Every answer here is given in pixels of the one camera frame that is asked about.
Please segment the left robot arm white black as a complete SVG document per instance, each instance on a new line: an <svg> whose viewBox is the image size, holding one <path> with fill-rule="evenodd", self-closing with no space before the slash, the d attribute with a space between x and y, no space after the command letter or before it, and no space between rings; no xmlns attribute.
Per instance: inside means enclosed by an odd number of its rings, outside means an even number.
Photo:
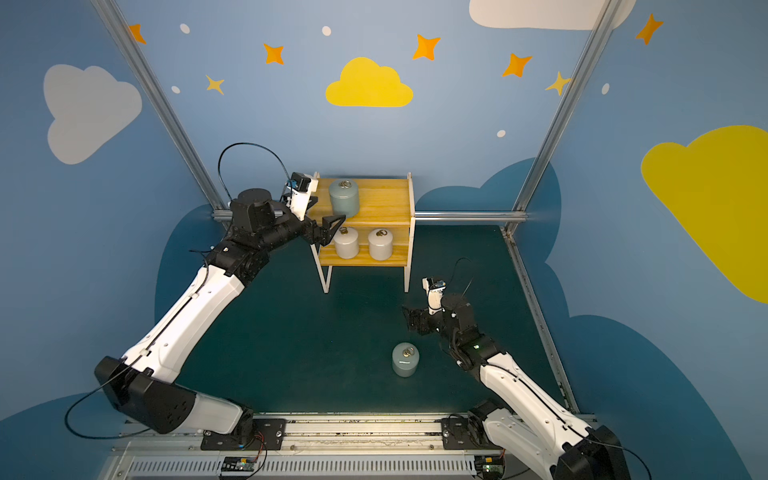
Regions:
<svg viewBox="0 0 768 480"><path fill-rule="evenodd" d="M333 240L346 218L310 218L307 211L316 201L310 190L291 190L275 200L260 188L231 201L230 229L205 254L182 296L120 358L106 356L96 366L95 377L115 410L159 434L202 429L240 444L254 437L250 409L185 388L176 379L194 347L267 265L272 251L296 238L319 246Z"/></svg>

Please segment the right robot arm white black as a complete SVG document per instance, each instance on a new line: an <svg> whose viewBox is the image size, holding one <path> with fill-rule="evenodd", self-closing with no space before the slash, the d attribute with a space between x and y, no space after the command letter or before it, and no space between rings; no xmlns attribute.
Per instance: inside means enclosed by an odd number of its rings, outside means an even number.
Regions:
<svg viewBox="0 0 768 480"><path fill-rule="evenodd" d="M629 479L625 450L607 427L594 428L555 401L512 355L481 332L471 304L458 294L440 306L402 308L407 328L437 333L457 365L504 405L480 415L490 443L506 450L541 479Z"/></svg>

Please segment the grey-green tea canister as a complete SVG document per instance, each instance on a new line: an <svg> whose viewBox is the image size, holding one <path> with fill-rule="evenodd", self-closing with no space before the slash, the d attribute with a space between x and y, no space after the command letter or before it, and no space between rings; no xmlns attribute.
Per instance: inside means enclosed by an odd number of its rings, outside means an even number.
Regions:
<svg viewBox="0 0 768 480"><path fill-rule="evenodd" d="M391 361L395 374L401 378L408 378L416 372L420 361L420 353L412 343L401 342L393 348Z"/></svg>
<svg viewBox="0 0 768 480"><path fill-rule="evenodd" d="M349 219L358 214L360 194L359 186L354 180L334 180L329 187L329 196L334 215L345 215Z"/></svg>

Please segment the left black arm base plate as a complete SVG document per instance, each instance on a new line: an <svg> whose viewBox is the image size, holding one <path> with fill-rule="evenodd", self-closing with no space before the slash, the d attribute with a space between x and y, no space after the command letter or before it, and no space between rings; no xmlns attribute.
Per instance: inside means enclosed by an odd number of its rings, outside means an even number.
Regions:
<svg viewBox="0 0 768 480"><path fill-rule="evenodd" d="M287 421L283 418L251 418L232 433L205 431L200 445L202 451L280 450Z"/></svg>

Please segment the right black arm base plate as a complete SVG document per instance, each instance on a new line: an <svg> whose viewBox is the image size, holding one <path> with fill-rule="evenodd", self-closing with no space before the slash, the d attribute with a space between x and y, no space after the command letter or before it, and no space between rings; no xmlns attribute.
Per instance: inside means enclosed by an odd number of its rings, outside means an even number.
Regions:
<svg viewBox="0 0 768 480"><path fill-rule="evenodd" d="M474 417L449 415L440 420L444 450L497 449L487 437L482 423Z"/></svg>

